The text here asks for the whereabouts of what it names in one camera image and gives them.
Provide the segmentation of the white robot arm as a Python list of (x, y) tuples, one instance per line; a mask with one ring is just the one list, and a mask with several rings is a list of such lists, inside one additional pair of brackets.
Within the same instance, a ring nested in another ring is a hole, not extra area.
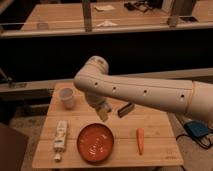
[(74, 86), (85, 93), (87, 103), (102, 120), (100, 110), (110, 107), (106, 98), (184, 115), (213, 126), (213, 84), (191, 80), (110, 76), (109, 65), (92, 56), (74, 77)]

